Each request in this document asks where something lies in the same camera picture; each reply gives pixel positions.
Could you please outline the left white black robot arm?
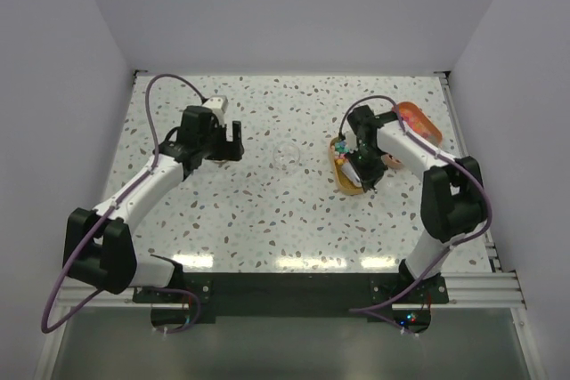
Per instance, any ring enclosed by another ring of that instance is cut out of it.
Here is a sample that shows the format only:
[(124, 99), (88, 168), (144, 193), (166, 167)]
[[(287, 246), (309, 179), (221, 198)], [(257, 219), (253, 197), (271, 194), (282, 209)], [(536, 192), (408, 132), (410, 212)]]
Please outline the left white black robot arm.
[(165, 302), (183, 295), (181, 264), (166, 256), (139, 258), (134, 232), (203, 161), (241, 160), (241, 124), (224, 122), (227, 104), (225, 97), (216, 96), (187, 107), (175, 139), (165, 139), (158, 153), (123, 188), (90, 210), (78, 208), (71, 213), (63, 260), (67, 277), (114, 295), (129, 287), (152, 287)]

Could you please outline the yellow tray of star candies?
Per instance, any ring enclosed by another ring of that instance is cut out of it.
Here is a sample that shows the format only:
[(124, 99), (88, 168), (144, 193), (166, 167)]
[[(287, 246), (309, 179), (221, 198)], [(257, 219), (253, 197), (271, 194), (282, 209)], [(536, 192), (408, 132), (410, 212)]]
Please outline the yellow tray of star candies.
[(355, 186), (342, 171), (342, 165), (338, 163), (338, 159), (335, 155), (336, 143), (338, 143), (338, 137), (334, 137), (330, 140), (328, 155), (337, 188), (341, 193), (347, 196), (362, 195), (364, 193), (362, 187)]

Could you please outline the clear glass jar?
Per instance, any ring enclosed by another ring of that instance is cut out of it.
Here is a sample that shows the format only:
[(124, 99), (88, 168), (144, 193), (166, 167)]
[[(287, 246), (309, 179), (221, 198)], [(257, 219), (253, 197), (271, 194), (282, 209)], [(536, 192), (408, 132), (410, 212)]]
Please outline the clear glass jar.
[(300, 150), (292, 142), (280, 142), (273, 149), (273, 166), (278, 173), (290, 176), (299, 167)]

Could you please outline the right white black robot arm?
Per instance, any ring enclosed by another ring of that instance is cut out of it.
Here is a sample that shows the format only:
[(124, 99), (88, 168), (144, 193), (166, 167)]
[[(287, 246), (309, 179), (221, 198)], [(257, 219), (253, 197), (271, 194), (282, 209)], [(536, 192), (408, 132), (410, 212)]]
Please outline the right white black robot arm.
[(406, 125), (397, 109), (376, 114), (367, 105), (353, 107), (342, 122), (351, 131), (347, 155), (356, 182), (374, 190), (383, 178), (386, 155), (394, 155), (421, 184), (419, 216), (423, 230), (400, 262), (396, 294), (409, 303), (428, 292), (428, 280), (441, 273), (452, 249), (485, 234), (493, 219), (481, 170), (472, 157), (454, 158)]

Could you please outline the metal scoop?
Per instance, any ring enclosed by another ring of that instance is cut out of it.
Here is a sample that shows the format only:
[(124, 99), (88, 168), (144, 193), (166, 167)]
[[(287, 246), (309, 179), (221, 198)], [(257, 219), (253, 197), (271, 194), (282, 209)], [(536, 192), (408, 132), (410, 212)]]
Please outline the metal scoop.
[(343, 163), (341, 171), (356, 188), (362, 187), (361, 180), (349, 161)]

